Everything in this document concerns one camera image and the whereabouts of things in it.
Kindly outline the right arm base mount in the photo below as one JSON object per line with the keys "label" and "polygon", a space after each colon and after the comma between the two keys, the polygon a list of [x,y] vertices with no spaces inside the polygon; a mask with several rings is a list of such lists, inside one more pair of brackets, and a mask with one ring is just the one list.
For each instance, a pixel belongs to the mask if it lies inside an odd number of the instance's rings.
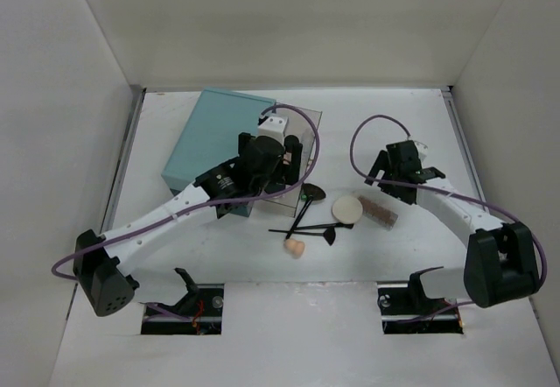
{"label": "right arm base mount", "polygon": [[384,334],[463,334],[455,299],[429,299],[406,282],[377,286]]}

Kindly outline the teal makeup organizer box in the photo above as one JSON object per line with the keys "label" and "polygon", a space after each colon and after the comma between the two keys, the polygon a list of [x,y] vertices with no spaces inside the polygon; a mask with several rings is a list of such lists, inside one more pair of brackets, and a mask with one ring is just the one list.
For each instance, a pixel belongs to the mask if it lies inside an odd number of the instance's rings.
{"label": "teal makeup organizer box", "polygon": [[255,135],[262,111],[275,103],[271,98],[205,88],[161,173],[171,193],[179,194],[203,172],[236,157],[239,134]]}

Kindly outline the white round powder puff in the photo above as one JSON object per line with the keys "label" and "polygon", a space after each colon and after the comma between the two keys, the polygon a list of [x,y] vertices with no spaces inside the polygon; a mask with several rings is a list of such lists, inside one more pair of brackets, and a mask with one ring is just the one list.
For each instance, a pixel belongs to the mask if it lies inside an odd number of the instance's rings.
{"label": "white round powder puff", "polygon": [[332,216],[341,223],[355,224],[363,214],[363,206],[361,202],[352,195],[339,197],[332,204]]}

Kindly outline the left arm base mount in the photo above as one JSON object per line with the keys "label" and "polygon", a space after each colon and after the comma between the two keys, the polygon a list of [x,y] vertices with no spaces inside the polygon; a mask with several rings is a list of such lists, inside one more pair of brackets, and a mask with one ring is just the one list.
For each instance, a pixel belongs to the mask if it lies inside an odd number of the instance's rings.
{"label": "left arm base mount", "polygon": [[224,285],[198,285],[182,268],[185,294],[172,305],[149,303],[140,329],[142,335],[220,335],[224,310]]}

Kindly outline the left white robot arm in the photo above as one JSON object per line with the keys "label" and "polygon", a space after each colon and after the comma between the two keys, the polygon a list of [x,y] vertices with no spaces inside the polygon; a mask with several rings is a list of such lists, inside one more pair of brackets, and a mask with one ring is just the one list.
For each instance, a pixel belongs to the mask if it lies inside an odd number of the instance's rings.
{"label": "left white robot arm", "polygon": [[160,207],[126,227],[81,233],[72,270],[95,315],[107,317],[126,307],[142,286],[134,271],[183,227],[217,221],[299,186],[301,151],[292,135],[242,133],[236,157],[203,172]]}

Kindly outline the clear acrylic box door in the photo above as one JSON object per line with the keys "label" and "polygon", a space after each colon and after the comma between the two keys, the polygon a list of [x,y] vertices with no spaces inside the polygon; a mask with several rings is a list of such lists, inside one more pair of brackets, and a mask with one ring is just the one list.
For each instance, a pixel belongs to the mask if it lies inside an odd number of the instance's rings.
{"label": "clear acrylic box door", "polygon": [[277,193],[265,193],[256,198],[264,208],[276,210],[281,214],[294,214],[302,195],[302,185],[309,178],[317,163],[315,155],[319,152],[319,125],[323,112],[316,109],[304,109],[288,104],[275,103],[266,108],[259,116],[258,124],[266,116],[287,116],[289,123],[285,136],[296,136],[303,145],[299,180]]}

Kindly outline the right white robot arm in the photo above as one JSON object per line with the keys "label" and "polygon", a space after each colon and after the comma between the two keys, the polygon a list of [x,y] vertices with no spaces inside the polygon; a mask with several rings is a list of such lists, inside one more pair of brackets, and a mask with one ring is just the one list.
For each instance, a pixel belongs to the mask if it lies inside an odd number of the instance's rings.
{"label": "right white robot arm", "polygon": [[412,140],[388,144],[368,175],[382,192],[437,217],[466,248],[462,282],[474,304],[488,308],[538,292],[542,280],[530,229],[490,215],[459,193],[445,174],[422,164]]}

